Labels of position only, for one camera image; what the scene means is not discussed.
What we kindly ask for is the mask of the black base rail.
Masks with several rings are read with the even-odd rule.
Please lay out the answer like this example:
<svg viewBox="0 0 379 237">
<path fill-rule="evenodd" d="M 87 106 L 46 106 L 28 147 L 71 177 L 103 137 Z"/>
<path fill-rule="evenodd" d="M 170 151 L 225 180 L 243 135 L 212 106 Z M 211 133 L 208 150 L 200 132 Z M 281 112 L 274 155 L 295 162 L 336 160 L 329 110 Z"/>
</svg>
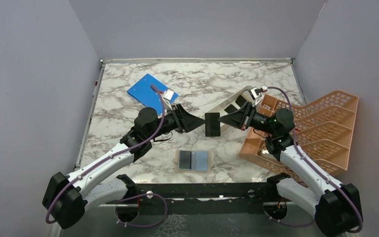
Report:
<svg viewBox="0 0 379 237">
<path fill-rule="evenodd" d="M 120 214 L 198 215 L 269 214 L 283 219 L 288 202 L 267 183 L 184 183 L 138 184 L 126 197 L 140 198 L 109 201 Z"/>
</svg>

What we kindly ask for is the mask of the beige card holder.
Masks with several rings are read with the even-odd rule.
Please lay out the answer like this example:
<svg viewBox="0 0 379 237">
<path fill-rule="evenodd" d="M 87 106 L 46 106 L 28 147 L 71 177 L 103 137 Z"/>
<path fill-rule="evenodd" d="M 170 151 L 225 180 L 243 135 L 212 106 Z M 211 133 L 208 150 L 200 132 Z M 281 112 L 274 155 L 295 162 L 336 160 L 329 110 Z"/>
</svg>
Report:
<svg viewBox="0 0 379 237">
<path fill-rule="evenodd" d="M 212 167 L 212 154 L 211 151 L 207 150 L 196 150 L 192 151 L 191 158 L 191 170 L 179 170 L 178 169 L 178 157 L 179 151 L 177 150 L 176 156 L 173 159 L 175 172 L 187 172 L 187 173 L 210 173 Z"/>
</svg>

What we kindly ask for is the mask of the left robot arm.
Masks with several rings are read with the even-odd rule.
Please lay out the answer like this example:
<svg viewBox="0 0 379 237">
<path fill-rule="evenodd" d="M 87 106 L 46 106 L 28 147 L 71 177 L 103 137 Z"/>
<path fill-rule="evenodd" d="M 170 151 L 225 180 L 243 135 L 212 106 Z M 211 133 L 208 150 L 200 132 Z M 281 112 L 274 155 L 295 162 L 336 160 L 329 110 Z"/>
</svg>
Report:
<svg viewBox="0 0 379 237">
<path fill-rule="evenodd" d="M 151 148 L 151 140 L 173 130 L 188 133 L 205 121 L 187 112 L 181 104 L 162 117 L 154 108 L 139 111 L 134 126 L 113 148 L 84 168 L 67 175 L 58 172 L 49 181 L 42 205 L 47 209 L 45 221 L 67 229 L 77 223 L 91 208 L 120 199 L 128 203 L 135 198 L 135 184 L 127 175 L 109 183 L 106 178 L 143 157 Z"/>
</svg>

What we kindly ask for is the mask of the orange plastic file rack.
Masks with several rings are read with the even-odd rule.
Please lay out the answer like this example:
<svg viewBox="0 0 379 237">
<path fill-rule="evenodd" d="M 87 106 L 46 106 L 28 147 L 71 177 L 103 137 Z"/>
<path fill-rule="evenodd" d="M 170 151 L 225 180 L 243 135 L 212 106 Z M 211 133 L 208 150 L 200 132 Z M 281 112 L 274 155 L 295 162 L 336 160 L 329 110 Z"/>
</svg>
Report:
<svg viewBox="0 0 379 237">
<path fill-rule="evenodd" d="M 332 176 L 348 170 L 358 102 L 358 96 L 336 90 L 305 106 L 293 106 L 298 144 Z M 250 128 L 239 156 L 273 173 L 286 173 L 302 184 L 291 168 L 274 157 L 264 156 L 265 136 Z"/>
</svg>

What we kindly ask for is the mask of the stack of cards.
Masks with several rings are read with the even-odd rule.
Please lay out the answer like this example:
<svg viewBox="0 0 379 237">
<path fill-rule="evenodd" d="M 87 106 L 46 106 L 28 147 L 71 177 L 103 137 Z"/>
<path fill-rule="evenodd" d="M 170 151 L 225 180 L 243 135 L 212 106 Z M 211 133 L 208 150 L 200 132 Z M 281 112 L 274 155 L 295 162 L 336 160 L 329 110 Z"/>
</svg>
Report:
<svg viewBox="0 0 379 237">
<path fill-rule="evenodd" d="M 231 114 L 233 112 L 236 112 L 237 110 L 239 110 L 246 102 L 248 102 L 248 100 L 243 96 L 243 95 L 239 95 L 232 103 L 230 103 L 229 105 L 227 105 L 225 108 L 224 108 L 224 111 L 227 113 L 227 114 Z"/>
</svg>

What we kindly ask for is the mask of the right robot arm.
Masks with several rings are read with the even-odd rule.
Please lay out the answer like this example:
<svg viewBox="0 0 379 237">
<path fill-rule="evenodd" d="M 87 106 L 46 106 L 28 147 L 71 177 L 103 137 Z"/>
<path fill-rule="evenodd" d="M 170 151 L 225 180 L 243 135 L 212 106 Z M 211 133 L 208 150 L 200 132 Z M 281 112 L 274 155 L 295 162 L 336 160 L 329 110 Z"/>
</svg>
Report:
<svg viewBox="0 0 379 237">
<path fill-rule="evenodd" d="M 219 117 L 219 122 L 244 130 L 251 127 L 268 134 L 265 146 L 270 155 L 288 166 L 306 184 L 287 174 L 265 187 L 269 200 L 287 198 L 310 214 L 327 237 L 363 229 L 360 195 L 353 184 L 343 184 L 318 166 L 297 144 L 293 112 L 287 108 L 272 116 L 260 114 L 246 102 L 237 111 Z"/>
</svg>

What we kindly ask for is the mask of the black credit card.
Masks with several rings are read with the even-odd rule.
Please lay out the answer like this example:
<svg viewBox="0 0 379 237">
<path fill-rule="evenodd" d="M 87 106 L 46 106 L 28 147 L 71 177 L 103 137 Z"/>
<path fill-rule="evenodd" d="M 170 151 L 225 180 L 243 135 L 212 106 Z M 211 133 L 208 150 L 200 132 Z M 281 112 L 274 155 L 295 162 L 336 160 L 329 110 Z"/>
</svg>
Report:
<svg viewBox="0 0 379 237">
<path fill-rule="evenodd" d="M 191 170 L 192 151 L 179 151 L 178 169 Z"/>
<path fill-rule="evenodd" d="M 220 137 L 221 125 L 219 122 L 220 113 L 205 113 L 205 136 Z"/>
</svg>

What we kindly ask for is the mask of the blue plastic board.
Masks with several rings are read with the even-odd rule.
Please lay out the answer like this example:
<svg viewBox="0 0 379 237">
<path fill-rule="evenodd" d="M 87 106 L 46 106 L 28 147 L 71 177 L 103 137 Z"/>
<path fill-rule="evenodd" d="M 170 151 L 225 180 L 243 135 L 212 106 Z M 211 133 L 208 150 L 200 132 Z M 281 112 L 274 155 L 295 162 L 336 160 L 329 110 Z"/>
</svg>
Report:
<svg viewBox="0 0 379 237">
<path fill-rule="evenodd" d="M 132 85 L 127 93 L 146 107 L 156 109 L 158 114 L 161 113 L 161 104 L 158 95 L 151 89 L 154 85 L 158 90 L 164 92 L 168 87 L 158 81 L 150 74 L 144 75 L 139 81 Z"/>
</svg>

